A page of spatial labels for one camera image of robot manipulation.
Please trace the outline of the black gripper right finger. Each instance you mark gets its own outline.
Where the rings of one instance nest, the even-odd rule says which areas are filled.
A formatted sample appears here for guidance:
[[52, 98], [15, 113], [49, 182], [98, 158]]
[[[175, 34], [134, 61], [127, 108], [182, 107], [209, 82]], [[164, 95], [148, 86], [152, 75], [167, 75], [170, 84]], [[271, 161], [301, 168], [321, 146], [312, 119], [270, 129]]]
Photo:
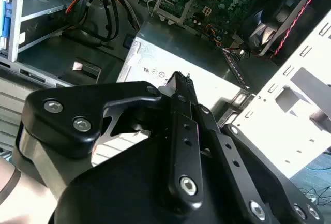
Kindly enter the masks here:
[[322, 213], [234, 125], [219, 128], [211, 111], [198, 104], [193, 81], [183, 88], [198, 120], [202, 146], [211, 153], [227, 187], [223, 196], [234, 223], [324, 223]]

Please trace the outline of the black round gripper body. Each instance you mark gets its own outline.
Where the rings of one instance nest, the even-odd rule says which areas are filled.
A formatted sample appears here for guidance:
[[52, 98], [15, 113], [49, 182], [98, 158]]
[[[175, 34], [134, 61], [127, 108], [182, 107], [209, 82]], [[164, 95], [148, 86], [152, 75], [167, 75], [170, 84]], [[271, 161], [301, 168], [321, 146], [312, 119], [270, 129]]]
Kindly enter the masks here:
[[55, 223], [234, 223], [202, 136], [143, 141], [73, 180]]

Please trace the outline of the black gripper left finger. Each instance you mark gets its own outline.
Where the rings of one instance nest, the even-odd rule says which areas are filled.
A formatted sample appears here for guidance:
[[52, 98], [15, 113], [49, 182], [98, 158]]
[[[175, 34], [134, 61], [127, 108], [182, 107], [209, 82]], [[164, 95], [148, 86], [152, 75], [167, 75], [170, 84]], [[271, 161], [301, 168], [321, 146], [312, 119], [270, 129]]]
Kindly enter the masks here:
[[145, 81], [32, 92], [23, 108], [22, 131], [59, 155], [63, 164], [58, 172], [72, 182], [94, 168], [80, 171], [103, 137], [139, 130], [151, 132], [144, 141], [175, 132], [199, 135], [183, 77], [180, 72], [172, 74], [167, 83], [171, 96]]

